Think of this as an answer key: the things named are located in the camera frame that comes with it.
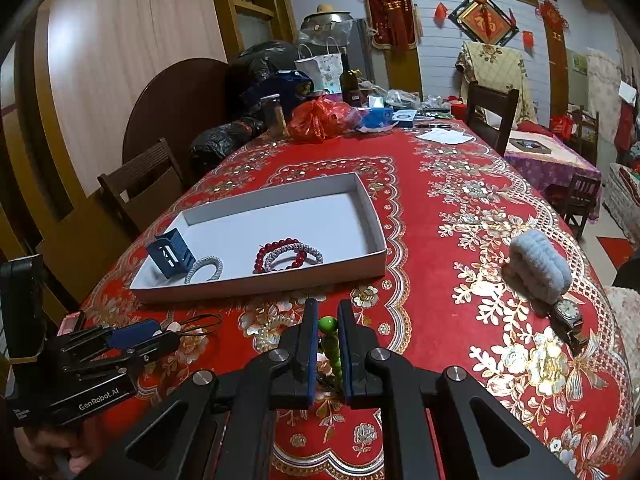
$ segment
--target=green toy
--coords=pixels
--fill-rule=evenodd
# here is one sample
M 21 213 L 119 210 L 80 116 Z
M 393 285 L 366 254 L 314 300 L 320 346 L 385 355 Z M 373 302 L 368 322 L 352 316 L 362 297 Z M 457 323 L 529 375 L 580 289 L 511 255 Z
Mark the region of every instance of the green toy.
M 320 332 L 324 334 L 320 346 L 331 365 L 334 377 L 342 386 L 342 365 L 340 364 L 340 345 L 338 343 L 338 320 L 332 316 L 324 316 L 318 322 Z

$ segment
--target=human hand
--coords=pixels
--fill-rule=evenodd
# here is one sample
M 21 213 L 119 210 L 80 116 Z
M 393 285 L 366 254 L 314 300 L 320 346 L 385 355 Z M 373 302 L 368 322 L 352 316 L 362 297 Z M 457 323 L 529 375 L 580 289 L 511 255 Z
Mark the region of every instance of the human hand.
M 15 428 L 15 441 L 27 464 L 38 474 L 64 478 L 54 460 L 56 454 L 69 455 L 71 472 L 78 474 L 100 455 L 97 423 L 84 421 L 80 431 L 66 428 Z

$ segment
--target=silver braided bracelet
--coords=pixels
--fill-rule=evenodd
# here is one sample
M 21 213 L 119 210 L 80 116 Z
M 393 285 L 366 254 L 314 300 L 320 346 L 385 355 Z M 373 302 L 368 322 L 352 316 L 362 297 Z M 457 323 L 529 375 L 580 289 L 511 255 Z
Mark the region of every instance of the silver braided bracelet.
M 318 251 L 317 249 L 313 248 L 312 246 L 306 245 L 306 244 L 289 244 L 289 245 L 284 245 L 282 247 L 279 247 L 277 249 L 274 249 L 273 251 L 271 251 L 269 254 L 267 254 L 264 258 L 264 271 L 265 272 L 271 272 L 273 269 L 273 264 L 276 260 L 276 258 L 278 256 L 280 256 L 282 253 L 286 253 L 287 251 L 294 251 L 295 253 L 299 253 L 301 251 L 304 251 L 307 254 L 311 254 L 315 259 L 316 259 L 316 264 L 321 264 L 322 263 L 322 254 L 320 253 L 320 251 Z
M 184 283 L 190 283 L 193 275 L 202 267 L 207 265 L 215 265 L 216 273 L 211 276 L 207 281 L 214 282 L 217 280 L 222 274 L 222 260 L 217 256 L 207 256 L 206 258 L 201 258 L 197 262 L 193 264 L 193 267 L 187 272 L 187 275 L 184 277 Z

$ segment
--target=floral pattern tablecloth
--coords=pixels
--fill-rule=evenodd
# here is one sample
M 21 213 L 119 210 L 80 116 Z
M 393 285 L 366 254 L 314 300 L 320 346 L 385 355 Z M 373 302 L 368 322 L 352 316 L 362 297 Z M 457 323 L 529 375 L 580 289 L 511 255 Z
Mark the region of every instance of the floral pattern tablecloth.
M 335 315 L 339 300 L 350 298 L 356 321 L 372 327 L 381 344 L 422 368 L 465 367 L 581 479 L 614 478 L 632 439 L 628 367 L 611 309 L 584 253 L 553 209 L 481 140 L 444 146 L 417 139 L 416 133 L 396 129 L 304 145 L 256 139 L 163 214 L 96 286 L 83 305 L 88 319 L 123 326 L 153 317 L 166 326 L 217 312 L 223 323 L 213 335 L 183 338 L 177 352 L 149 364 L 137 396 L 102 416 L 108 431 L 125 430 L 194 371 L 222 374 L 274 348 L 282 330 L 300 322 L 306 298 L 319 301 L 321 316 Z M 383 226 L 384 277 L 154 306 L 141 305 L 129 291 L 146 257 L 145 244 L 179 211 L 348 171 L 360 175 Z M 329 212 L 313 221 L 340 227 Z M 580 304 L 590 338 L 578 356 L 502 280 L 511 239 L 532 227 L 553 241 L 572 268 L 568 295 Z M 322 355 L 318 368 L 330 372 Z M 311 409 L 278 411 L 271 464 L 274 479 L 381 479 L 380 412 L 352 411 L 338 392 L 319 383 Z

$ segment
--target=shelf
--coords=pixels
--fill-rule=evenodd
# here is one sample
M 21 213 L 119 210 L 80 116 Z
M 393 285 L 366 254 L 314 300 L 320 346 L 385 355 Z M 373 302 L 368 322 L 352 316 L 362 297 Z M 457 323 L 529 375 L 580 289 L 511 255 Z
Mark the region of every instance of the shelf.
M 264 7 L 252 4 L 251 2 L 245 2 L 243 0 L 234 0 L 234 5 L 236 6 L 236 10 L 241 14 L 250 14 L 258 18 L 266 18 L 267 20 L 270 20 L 271 18 L 275 17 L 275 12 L 269 9 L 266 9 Z

